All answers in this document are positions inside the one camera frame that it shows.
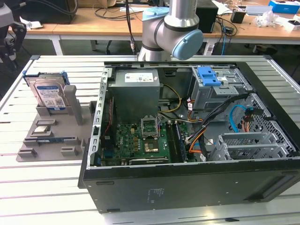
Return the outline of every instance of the green motherboard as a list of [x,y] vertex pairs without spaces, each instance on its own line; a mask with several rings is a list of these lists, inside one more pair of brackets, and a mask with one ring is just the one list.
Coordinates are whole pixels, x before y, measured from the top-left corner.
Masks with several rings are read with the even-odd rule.
[[[156,128],[152,124],[145,124],[144,130],[154,132]],[[143,139],[141,124],[118,124],[116,130],[116,144],[113,152],[105,153],[106,165],[118,165],[122,160],[139,158],[163,158],[165,162],[171,163],[169,140],[167,136],[166,123],[158,124],[158,138],[150,137]],[[179,123],[181,138],[188,136],[185,123]]]

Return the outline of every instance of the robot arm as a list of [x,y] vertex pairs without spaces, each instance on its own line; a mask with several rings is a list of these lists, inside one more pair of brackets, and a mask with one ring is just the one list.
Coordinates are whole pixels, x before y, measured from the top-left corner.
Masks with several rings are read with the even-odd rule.
[[142,49],[139,61],[168,61],[170,54],[187,60],[200,49],[197,0],[170,0],[170,8],[154,7],[143,13]]
[[[8,28],[15,34],[13,39],[6,39]],[[15,22],[10,8],[0,0],[0,62],[4,62],[11,70],[17,69],[16,52],[22,46],[26,35],[26,25]]]

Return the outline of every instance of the power supply label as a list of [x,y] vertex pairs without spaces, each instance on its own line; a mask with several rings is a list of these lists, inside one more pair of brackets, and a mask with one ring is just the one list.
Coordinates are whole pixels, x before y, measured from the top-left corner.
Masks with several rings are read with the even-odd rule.
[[152,73],[127,73],[125,74],[125,82],[154,82],[154,79]]

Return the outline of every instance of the light blue joint cap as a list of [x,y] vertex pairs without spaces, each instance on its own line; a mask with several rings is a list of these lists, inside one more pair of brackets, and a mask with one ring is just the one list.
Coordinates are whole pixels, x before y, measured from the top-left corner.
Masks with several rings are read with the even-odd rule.
[[153,7],[148,8],[142,13],[142,20],[153,20],[160,17],[164,17],[169,13],[168,7]]
[[203,42],[201,30],[193,30],[184,36],[173,48],[173,57],[179,60],[188,60],[197,53]]

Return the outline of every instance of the slotted aluminum table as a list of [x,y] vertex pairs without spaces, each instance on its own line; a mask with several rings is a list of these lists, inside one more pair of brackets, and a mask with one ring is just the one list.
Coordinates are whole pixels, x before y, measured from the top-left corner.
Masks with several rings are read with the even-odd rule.
[[[273,60],[263,56],[198,56],[191,60],[246,62],[300,127],[300,87]],[[134,56],[41,56],[24,70],[65,70],[77,86],[82,105],[95,100],[104,61],[135,60]],[[174,210],[99,214],[88,191],[77,187],[81,160],[18,163],[16,154],[35,116],[37,101],[18,76],[0,103],[0,224],[298,224],[300,184],[267,203],[220,205]]]

